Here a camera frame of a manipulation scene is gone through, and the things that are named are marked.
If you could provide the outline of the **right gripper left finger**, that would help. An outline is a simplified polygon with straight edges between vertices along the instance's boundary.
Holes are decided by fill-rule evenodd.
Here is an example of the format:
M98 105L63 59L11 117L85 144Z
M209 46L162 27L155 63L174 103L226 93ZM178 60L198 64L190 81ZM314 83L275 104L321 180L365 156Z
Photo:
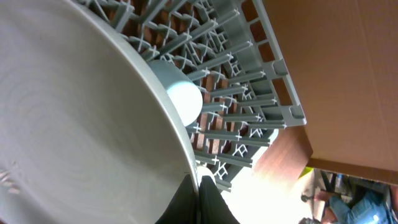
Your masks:
M197 200L192 178L187 174L165 212L155 224L194 224L197 222Z

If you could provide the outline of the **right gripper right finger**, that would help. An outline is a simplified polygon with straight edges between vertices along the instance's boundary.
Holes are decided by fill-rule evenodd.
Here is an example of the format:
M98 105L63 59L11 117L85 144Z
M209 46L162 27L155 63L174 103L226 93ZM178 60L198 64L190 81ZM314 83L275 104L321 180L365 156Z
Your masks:
M210 176L199 187L201 224L239 224Z

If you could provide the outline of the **white upturned cup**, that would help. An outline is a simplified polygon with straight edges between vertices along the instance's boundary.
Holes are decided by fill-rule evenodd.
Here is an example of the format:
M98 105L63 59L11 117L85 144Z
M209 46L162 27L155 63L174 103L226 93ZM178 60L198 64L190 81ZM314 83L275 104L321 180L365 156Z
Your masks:
M216 183L215 177L214 177L212 171L209 168L207 168L205 166L202 166L201 164L198 164L197 165L197 181L198 181L198 185L201 185L202 178L206 177L206 176L210 177L211 180L214 183Z

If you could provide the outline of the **light blue cup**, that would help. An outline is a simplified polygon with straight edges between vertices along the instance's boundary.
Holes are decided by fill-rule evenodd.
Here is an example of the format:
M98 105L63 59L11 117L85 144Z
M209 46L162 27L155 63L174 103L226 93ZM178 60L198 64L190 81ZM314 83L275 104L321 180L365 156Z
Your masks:
M203 107L199 88L170 62L153 60L148 65L165 88L183 125L188 126L196 121Z

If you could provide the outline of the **white dinner plate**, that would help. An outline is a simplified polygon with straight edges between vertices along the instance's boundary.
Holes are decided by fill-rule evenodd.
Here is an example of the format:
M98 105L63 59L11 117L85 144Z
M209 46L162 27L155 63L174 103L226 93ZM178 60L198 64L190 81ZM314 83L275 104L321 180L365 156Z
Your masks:
M187 132L162 84L73 1L1 2L1 220L155 223L183 179Z

